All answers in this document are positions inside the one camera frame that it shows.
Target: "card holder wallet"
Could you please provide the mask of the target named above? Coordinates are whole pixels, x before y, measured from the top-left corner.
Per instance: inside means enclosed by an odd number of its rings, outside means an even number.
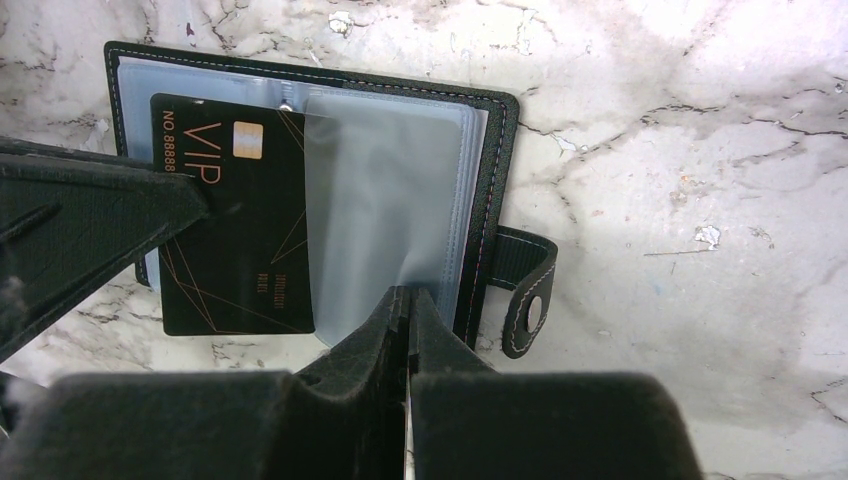
[[[409,285],[426,287],[445,325],[473,349],[493,285],[514,292],[504,353],[528,351],[547,318],[557,248],[498,225],[515,97],[124,42],[104,50],[118,154],[135,161],[153,161],[157,94],[305,115],[310,284],[325,343],[361,325],[388,287]],[[136,275],[158,288],[156,252]],[[539,321],[529,325],[537,297]]]

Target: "black vip card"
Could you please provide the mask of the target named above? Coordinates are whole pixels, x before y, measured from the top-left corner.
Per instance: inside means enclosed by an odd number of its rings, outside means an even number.
[[[169,335],[310,333],[304,117],[157,94],[157,171],[194,176],[211,217],[159,248]]]

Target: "card chip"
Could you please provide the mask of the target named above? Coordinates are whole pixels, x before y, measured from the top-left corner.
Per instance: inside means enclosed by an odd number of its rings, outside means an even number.
[[[239,158],[262,158],[262,125],[258,123],[233,123],[233,156]]]

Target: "white marble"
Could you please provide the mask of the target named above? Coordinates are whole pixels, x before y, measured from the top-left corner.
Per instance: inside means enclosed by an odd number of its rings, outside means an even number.
[[[0,134],[91,150],[114,151],[110,39],[515,94],[502,223],[560,260],[520,360],[490,290],[485,358],[655,375],[711,480],[848,478],[844,1],[7,0],[0,25]],[[644,255],[706,247],[710,225],[715,251]],[[296,369],[324,348],[168,338],[160,313],[125,272],[2,369]]]

